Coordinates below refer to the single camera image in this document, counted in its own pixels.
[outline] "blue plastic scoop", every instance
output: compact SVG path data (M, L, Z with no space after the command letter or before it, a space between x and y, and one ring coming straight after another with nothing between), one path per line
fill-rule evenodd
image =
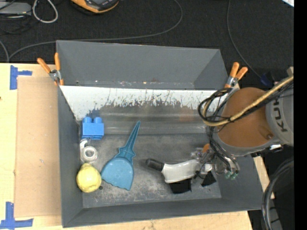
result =
M101 178L113 186L131 189L134 171L132 158L134 143L139 132L141 122L138 121L124 147L119 148L119 153L109 160L101 171Z

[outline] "cable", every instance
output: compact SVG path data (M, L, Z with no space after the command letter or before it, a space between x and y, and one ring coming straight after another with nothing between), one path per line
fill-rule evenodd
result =
M208 120L206 118L206 113L207 110L210 106L210 104L212 103L213 99L212 97L207 98L207 102L203 108L203 113L201 115L201 118L203 120L203 122L207 125L207 126L221 126L221 125L225 125L228 124L230 122L234 122L235 120L239 119L242 115L244 115L247 111L249 111L251 108L257 106L258 104L260 104L262 101L264 101L265 99L267 99L270 95L272 95L273 93L275 93L276 91L278 91L280 88L282 88L283 86L289 84L290 82L292 82L294 79L293 76L290 76L282 81L280 81L278 84L276 84L273 88L271 88L269 91L265 92L261 97L259 97L258 99L256 99L254 102L252 102L250 105L248 105L247 107L245 107L242 111L232 115L231 117L225 119L225 120L221 120L221 121L212 121L212 120ZM201 113L200 111L201 109L201 105L199 105L198 111L199 113Z
M183 10L182 10L182 7L181 5L179 4L179 2L177 0L173 0L177 5L178 7L180 8L180 12L181 12L181 15L180 15L180 19L178 20L178 22L172 26L171 28L165 30L165 31L162 31L160 33L155 33L155 34L148 34L148 35L141 35L141 36L130 36L130 37L118 37L118 38L100 38L100 39L78 39L78 40L72 40L72 41L111 41L111 40L125 40L125 39L137 39L137 38L145 38L145 37L151 37L151 36L158 36L158 35L161 35L161 34L164 34L164 33L167 33L171 30L173 30L174 28L176 28L180 22L182 21L182 17L183 17ZM31 48L31 47L35 47L35 46L40 46L40 45L47 45L47 44L53 44L55 43L56 41L49 41L49 42L42 42L42 43L38 43L38 44L32 44L32 45L28 45L28 46L25 46L25 47L22 47L20 49L18 49L17 51L15 51L14 53L12 53L10 56L9 56L9 61L11 60L11 58L13 56L15 56L16 54L20 53L21 51L27 49L27 48Z
M3 9L5 9L5 8L7 8L7 7L9 7L10 5L12 5L15 1L16 1L16 0L12 0L12 1L10 1L9 3L5 4L4 6L2 6L2 7L0 8L0 11L3 10Z
M273 174L268 187L266 188L263 197L262 197L262 205L261 205L261 212L262 212L262 226L265 230L272 230L271 220L269 215L269 203L270 198L273 193L274 186L281 175L287 172L289 169L294 167L294 157L287 159L284 161L275 171Z
M230 40L236 50L236 52L240 55L240 57L243 59L243 61L246 63L246 65L259 77L261 78L261 75L258 74L254 68L245 60L245 58L242 56L242 54L240 53L240 51L238 50L232 36L231 36L231 33L230 33L230 27L229 27L229 10L230 10L230 0L229 0L229 3L228 3L228 9L227 9L227 17L226 17L226 22L227 22L227 30L228 30L228 34L229 34L229 37L230 37Z
M43 19L41 19L41 18L39 18L39 17L37 16L37 14L36 14L36 12L35 12L35 8L36 8L36 6L37 6L38 0L35 0L34 3L33 3L33 6L32 6L33 16L34 16L38 21L40 21L40 22L43 22L43 23L54 23L54 22L58 19L58 17L59 17L58 10L57 10L57 8L54 6L54 4L52 3L51 0L47 0L47 1L49 2L49 4L51 5L51 7L53 8L53 10L54 10L54 12L55 12L55 14L56 14L56 15L55 15L55 18L54 18L53 20L51 20L51 21L45 21L45 20L43 20Z
M5 52L5 56L6 56L6 61L7 62L10 62L10 56L9 56L9 52L8 50L6 49L5 45L3 44L3 42L0 40L0 44L1 46L3 47L3 50Z

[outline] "cardboard sheet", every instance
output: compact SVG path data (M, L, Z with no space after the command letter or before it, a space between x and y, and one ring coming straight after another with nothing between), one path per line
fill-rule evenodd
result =
M15 217L60 215L57 87L18 78Z

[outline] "bin floor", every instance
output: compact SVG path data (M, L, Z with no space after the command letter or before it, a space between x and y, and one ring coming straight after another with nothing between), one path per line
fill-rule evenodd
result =
M118 148L125 145L128 137L129 135L105 135L100 141L91 141L91 146L94 146L99 154L93 166L101 171L103 166L118 154ZM191 159L190 153L204 144L204 134L138 135L134 145L136 156L133 158L134 179L131 190L103 181L102 190L83 194L83 206L90 208L136 202L220 198L218 182L202 187L202 179L199 177L192 180L191 191L173 194L170 186L164 182L164 176L145 165L148 158L169 164L187 161Z

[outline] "yellow ball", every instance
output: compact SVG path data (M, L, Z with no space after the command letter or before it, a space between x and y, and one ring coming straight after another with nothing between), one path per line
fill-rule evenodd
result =
M102 182L99 171L90 165L84 163L77 174L77 185L85 193L96 191Z

